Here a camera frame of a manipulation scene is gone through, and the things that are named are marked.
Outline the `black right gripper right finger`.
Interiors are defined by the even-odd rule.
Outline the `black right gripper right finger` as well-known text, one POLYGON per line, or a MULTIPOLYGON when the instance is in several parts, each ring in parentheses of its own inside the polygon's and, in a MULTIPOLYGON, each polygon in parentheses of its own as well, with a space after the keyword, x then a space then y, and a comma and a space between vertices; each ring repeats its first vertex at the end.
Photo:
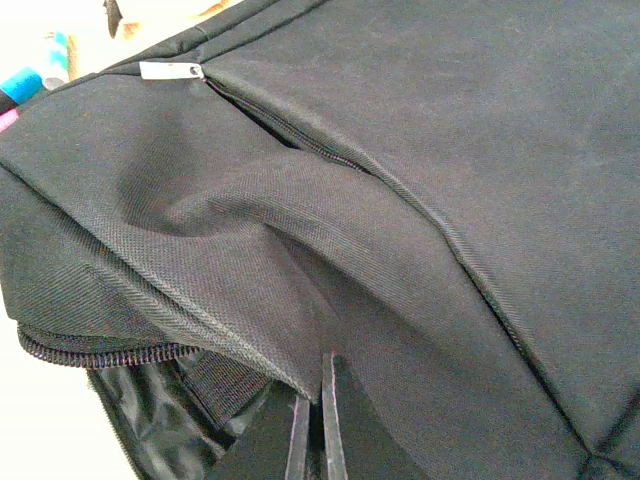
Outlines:
POLYGON ((322 358, 322 410, 327 477, 329 480, 347 480, 348 473, 338 413, 335 354, 322 358))

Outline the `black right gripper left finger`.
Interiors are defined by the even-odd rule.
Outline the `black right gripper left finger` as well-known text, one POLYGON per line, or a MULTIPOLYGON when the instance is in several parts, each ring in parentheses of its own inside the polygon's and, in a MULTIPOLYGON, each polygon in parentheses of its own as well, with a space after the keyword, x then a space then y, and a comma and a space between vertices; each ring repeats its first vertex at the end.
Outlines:
POLYGON ((285 480, 304 480, 307 478, 309 425, 310 401, 297 395, 293 409, 285 480))

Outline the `black student backpack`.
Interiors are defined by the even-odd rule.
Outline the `black student backpack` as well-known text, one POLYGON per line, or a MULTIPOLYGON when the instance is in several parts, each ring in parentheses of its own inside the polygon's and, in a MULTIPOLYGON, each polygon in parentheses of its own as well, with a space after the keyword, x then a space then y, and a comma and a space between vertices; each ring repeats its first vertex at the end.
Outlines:
POLYGON ((244 1, 1 137, 1 287, 141 479, 639 475, 639 5, 244 1))

